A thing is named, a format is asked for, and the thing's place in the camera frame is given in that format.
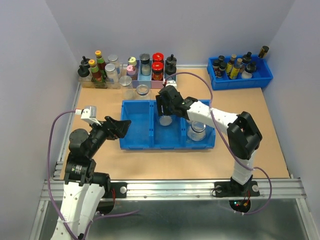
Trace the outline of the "silver-lid glass jar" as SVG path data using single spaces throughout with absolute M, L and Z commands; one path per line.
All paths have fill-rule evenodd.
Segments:
M 128 75 L 121 76 L 119 79 L 120 89 L 124 100 L 133 100 L 135 92 L 133 89 L 132 78 Z

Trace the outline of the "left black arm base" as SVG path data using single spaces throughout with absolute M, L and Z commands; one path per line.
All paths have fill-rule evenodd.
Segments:
M 127 197 L 128 183 L 125 181 L 111 181 L 104 186 L 105 193 L 103 199 L 111 199 L 115 194 L 116 199 L 125 199 Z

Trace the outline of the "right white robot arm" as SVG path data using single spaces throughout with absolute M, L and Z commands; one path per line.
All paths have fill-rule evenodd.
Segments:
M 246 111 L 225 112 L 196 98 L 183 98 L 171 85 L 161 89 L 155 99 L 159 116 L 175 115 L 215 128 L 235 158 L 230 182 L 231 192 L 235 195 L 246 192 L 252 178 L 254 157 L 263 139 L 253 117 Z

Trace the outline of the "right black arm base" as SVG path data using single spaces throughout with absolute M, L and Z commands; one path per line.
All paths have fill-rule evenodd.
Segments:
M 241 185 L 235 181 L 216 181 L 214 183 L 214 195 L 218 198 L 237 198 L 250 195 L 259 197 L 260 191 L 256 181 L 250 181 Z

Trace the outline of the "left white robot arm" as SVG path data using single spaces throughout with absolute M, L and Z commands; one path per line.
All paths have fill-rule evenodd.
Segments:
M 110 116 L 99 121 L 87 109 L 76 114 L 89 124 L 91 131 L 80 128 L 69 136 L 63 198 L 51 237 L 53 240 L 86 238 L 101 198 L 111 193 L 110 176 L 95 172 L 93 157 L 106 140 L 123 139 L 132 123 L 131 120 L 115 120 Z

